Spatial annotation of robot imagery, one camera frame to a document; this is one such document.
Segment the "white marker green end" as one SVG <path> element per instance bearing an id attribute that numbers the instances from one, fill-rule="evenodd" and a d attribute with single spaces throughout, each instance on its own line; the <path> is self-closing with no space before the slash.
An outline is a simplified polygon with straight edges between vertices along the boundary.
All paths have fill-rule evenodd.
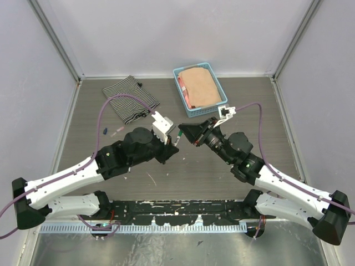
<path id="1" fill-rule="evenodd" d="M 175 147 L 178 145 L 179 140 L 180 140 L 180 137 L 177 137 L 176 140 L 175 140 L 175 142 L 174 142 L 174 146 L 175 146 Z"/>

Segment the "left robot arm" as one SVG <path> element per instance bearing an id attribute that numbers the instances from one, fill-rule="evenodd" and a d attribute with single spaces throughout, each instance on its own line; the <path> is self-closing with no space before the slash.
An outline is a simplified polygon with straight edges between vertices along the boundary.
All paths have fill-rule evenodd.
<path id="1" fill-rule="evenodd" d="M 80 215 L 107 219 L 111 204 L 105 192 L 83 196 L 67 193 L 126 174 L 133 166 L 152 159 L 165 164 L 178 152 L 171 137 L 163 142 L 153 131 L 138 127 L 127 133 L 124 140 L 102 147 L 73 167 L 34 181 L 18 178 L 12 182 L 17 228 L 30 229 L 51 217 Z"/>

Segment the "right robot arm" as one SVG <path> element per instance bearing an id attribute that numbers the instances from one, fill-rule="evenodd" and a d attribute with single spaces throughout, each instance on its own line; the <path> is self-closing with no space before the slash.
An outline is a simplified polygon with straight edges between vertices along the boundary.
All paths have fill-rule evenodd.
<path id="1" fill-rule="evenodd" d="M 227 165 L 231 173 L 253 189 L 242 202 L 249 218 L 274 216 L 310 229 L 319 239 L 340 245 L 351 213 L 347 195 L 308 186 L 266 163 L 252 153 L 253 145 L 243 132 L 226 137 L 215 117 L 200 124 L 178 128 L 191 144 L 206 145 Z"/>

